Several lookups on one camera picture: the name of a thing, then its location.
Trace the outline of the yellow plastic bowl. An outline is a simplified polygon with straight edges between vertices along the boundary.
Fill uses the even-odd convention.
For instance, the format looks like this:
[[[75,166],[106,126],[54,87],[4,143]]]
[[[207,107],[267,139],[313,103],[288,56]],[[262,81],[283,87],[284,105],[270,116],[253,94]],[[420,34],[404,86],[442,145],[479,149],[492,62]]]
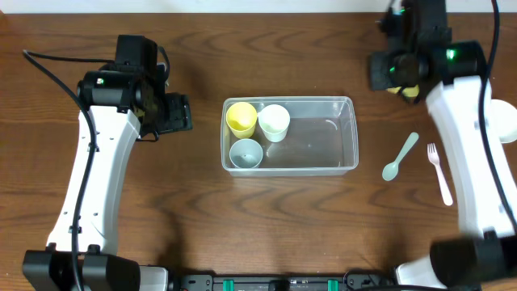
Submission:
[[[398,86],[398,87],[392,87],[388,88],[387,92],[395,95],[400,95],[403,98],[407,99],[414,99],[419,95],[419,86],[412,86],[412,87],[406,87],[406,86]]]

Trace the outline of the yellow plastic cup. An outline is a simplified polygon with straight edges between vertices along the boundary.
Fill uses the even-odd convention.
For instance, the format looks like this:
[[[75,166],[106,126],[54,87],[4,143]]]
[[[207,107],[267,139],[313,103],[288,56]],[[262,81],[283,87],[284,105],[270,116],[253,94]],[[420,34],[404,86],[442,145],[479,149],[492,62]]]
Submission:
[[[254,134],[258,113],[251,103],[237,102],[229,107],[225,119],[235,137],[246,139]]]

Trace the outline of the grey plastic cup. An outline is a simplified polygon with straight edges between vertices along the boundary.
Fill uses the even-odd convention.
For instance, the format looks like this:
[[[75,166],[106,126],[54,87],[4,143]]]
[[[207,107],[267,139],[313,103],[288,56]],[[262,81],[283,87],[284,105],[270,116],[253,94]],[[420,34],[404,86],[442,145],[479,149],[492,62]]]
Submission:
[[[229,158],[236,168],[256,168],[263,160],[263,148],[253,139],[241,139],[231,146]]]

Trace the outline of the white plastic fork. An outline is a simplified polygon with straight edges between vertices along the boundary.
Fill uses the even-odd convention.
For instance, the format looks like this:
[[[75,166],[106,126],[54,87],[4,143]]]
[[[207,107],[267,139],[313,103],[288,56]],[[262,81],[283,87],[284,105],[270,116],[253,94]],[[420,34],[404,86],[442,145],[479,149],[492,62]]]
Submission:
[[[430,143],[427,145],[427,157],[430,163],[435,167],[435,172],[437,175],[437,180],[439,183],[439,190],[443,199],[443,203],[446,206],[453,205],[452,194],[449,190],[447,181],[444,177],[443,171],[440,166],[439,155],[435,146],[435,143]]]

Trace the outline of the white plastic cup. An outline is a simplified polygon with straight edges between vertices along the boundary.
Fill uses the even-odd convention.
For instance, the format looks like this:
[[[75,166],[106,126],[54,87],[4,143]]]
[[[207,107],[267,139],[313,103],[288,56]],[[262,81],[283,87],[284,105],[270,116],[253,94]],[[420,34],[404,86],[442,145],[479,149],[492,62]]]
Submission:
[[[268,105],[258,114],[259,126],[271,142],[280,142],[286,137],[290,120],[288,110],[278,104]]]

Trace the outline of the mint green plastic spoon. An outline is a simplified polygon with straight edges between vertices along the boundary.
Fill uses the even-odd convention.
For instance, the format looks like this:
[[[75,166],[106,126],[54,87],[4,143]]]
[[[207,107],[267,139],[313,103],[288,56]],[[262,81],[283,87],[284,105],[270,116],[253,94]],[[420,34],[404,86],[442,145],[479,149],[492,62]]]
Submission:
[[[418,139],[419,135],[416,132],[412,132],[408,136],[397,157],[384,167],[382,171],[382,178],[384,181],[391,181],[397,176],[401,161],[413,148]]]

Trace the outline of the white plastic bowl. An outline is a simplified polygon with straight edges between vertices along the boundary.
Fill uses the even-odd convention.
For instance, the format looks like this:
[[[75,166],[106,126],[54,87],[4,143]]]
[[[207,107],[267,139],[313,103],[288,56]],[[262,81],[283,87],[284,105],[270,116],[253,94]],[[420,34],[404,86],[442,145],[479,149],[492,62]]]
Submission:
[[[501,99],[491,100],[491,117],[493,127],[502,144],[516,141],[517,109]]]

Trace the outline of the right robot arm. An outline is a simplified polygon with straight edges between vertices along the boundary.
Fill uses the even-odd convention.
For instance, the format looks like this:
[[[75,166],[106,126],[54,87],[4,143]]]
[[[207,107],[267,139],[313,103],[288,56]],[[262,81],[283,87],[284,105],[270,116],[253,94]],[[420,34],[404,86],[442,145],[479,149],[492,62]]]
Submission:
[[[404,0],[380,30],[389,46],[369,57],[370,87],[417,88],[441,136],[456,191],[459,238],[396,267],[395,290],[477,290],[516,274],[516,184],[490,111],[492,53],[453,42],[446,4]]]

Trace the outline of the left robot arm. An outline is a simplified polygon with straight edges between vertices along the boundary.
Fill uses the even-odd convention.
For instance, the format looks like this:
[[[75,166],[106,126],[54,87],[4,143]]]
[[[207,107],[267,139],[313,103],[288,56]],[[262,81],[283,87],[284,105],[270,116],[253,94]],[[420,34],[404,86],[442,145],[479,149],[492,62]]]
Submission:
[[[116,55],[87,72],[69,96],[80,113],[78,148],[65,201],[42,251],[22,270],[36,290],[177,290],[164,267],[118,256],[118,212],[137,142],[192,129],[188,98],[167,91],[163,47],[121,35]]]

